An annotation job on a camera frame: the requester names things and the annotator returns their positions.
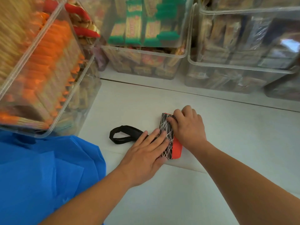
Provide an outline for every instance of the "black strap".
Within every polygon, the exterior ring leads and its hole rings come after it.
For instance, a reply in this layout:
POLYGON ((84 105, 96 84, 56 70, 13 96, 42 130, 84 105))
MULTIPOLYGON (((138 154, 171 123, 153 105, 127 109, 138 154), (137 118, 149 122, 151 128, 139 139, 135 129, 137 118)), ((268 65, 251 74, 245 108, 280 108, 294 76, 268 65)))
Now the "black strap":
POLYGON ((120 127, 114 128, 110 132, 110 139, 115 144, 121 145, 121 144, 125 144, 125 143, 128 143, 128 142, 132 142, 132 141, 135 142, 135 141, 137 141, 137 139, 141 136, 142 133, 143 133, 143 131, 141 131, 141 130, 139 130, 137 128, 134 128, 134 127, 129 126, 129 125, 122 125, 120 127), (123 133, 125 133, 125 134, 127 134, 129 136, 122 137, 122 138, 114 138, 114 135, 116 133, 119 133, 119 132, 123 132, 123 133))

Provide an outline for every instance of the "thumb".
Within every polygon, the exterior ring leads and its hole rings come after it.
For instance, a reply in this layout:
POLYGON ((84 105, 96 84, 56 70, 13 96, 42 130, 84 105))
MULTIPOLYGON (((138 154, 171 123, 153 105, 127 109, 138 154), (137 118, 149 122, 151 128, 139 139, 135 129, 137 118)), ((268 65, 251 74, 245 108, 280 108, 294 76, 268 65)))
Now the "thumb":
POLYGON ((151 170, 153 176, 154 176, 155 173, 160 169, 160 167, 161 167, 165 162, 167 162, 167 160, 168 160, 167 157, 158 157, 158 158, 154 161, 154 163, 153 163, 153 165, 152 165, 152 170, 151 170))
POLYGON ((174 133, 176 134, 177 130, 178 130, 178 122, 172 117, 168 117, 167 121, 171 124, 172 129, 173 129, 174 133))

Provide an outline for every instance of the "white surface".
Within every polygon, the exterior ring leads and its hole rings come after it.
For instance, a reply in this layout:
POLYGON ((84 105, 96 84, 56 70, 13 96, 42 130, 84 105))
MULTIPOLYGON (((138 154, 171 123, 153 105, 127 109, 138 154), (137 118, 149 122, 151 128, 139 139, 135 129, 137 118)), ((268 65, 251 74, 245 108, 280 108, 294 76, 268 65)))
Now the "white surface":
MULTIPOLYGON (((111 172, 122 155, 102 150, 111 172)), ((106 225, 238 225, 207 174, 163 165, 154 178, 130 189, 106 225)))
MULTIPOLYGON (((102 83, 79 134, 102 151, 125 154, 131 146, 111 142, 113 128, 131 125, 152 131, 159 126, 161 113, 189 104, 202 115, 212 144, 287 191, 300 193, 300 113, 139 85, 102 83)), ((205 172, 185 149, 180 159, 168 163, 205 172)))
POLYGON ((241 94, 235 92, 216 91, 209 89, 201 89, 195 87, 187 87, 184 84, 185 74, 188 70, 186 58, 181 65, 178 74, 173 80, 158 79, 146 76, 130 75, 116 72, 111 65, 108 65, 104 72, 101 72, 103 79, 144 85, 154 88, 163 88, 168 90, 181 91, 196 95, 203 95, 213 98, 237 101, 242 103, 256 104, 260 106, 275 107, 279 109, 293 110, 300 112, 300 102, 268 98, 262 91, 253 94, 241 94))

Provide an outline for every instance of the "blue fabric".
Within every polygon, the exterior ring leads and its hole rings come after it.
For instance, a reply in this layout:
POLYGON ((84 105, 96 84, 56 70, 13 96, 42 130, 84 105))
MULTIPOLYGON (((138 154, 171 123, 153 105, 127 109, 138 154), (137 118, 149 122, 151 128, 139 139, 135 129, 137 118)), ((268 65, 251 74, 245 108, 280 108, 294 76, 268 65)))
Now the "blue fabric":
POLYGON ((99 147, 78 137, 0 131, 1 224, 37 224, 105 173, 99 147))

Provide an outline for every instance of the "forearm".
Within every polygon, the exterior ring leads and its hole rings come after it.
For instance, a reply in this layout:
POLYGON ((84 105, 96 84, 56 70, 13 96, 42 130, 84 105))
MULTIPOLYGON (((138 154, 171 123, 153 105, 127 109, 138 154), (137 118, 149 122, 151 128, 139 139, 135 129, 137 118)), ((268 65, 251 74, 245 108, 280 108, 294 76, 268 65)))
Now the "forearm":
POLYGON ((205 142, 191 150, 241 225, 300 224, 300 200, 205 142))
POLYGON ((100 225, 129 188, 130 183, 117 168, 102 181, 63 205, 41 225, 100 225))

